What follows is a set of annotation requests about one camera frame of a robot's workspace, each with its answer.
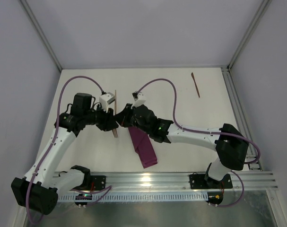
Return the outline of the copper fork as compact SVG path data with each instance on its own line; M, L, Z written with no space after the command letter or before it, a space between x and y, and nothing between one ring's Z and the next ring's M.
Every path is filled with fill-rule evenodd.
M114 97L115 97L115 101L114 101L114 114L116 115L116 114L117 114L117 91L116 91L116 90L114 91ZM117 138L119 137L119 136L118 136L117 129L113 129L112 132L113 132L114 138L117 139Z

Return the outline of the purple satin napkin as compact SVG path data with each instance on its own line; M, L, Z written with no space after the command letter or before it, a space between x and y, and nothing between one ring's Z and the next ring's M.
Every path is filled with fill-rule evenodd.
M157 156L151 144L149 136L142 130L128 128L135 152L138 154L143 168L148 168L157 164Z

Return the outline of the copper knife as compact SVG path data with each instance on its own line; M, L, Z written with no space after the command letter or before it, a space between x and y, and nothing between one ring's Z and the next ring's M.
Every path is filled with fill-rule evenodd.
M193 82L194 82L194 85L195 85L195 89L196 89L198 98L200 98L199 88L198 88L198 85L197 85L197 82L196 82L196 79L195 79L195 76L194 76L194 73L193 73L193 72L191 73L191 77L192 77L192 79L193 79Z

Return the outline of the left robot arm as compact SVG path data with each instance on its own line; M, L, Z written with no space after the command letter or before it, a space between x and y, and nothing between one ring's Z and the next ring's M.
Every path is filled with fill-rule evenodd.
M58 198L66 192L91 187L90 169L82 166L73 166L63 176L53 178L66 150L87 125L96 125L102 131L118 127L114 110L109 108L115 101L112 93L102 93L97 109L92 108L91 101L90 94L77 93L74 96L70 112L60 114L39 159L23 178L16 177L12 181L11 189L18 205L48 215L55 208Z

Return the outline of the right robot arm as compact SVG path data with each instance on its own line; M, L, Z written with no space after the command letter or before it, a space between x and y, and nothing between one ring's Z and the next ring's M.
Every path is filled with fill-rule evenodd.
M204 175L204 182L209 188L221 186L230 171L242 171L244 168L249 144L233 125L225 123L215 132L199 133L198 130L186 130L171 120L156 117L145 105L133 107L131 104L127 104L114 118L121 127L137 128L155 142L185 143L216 152L217 159L209 164Z

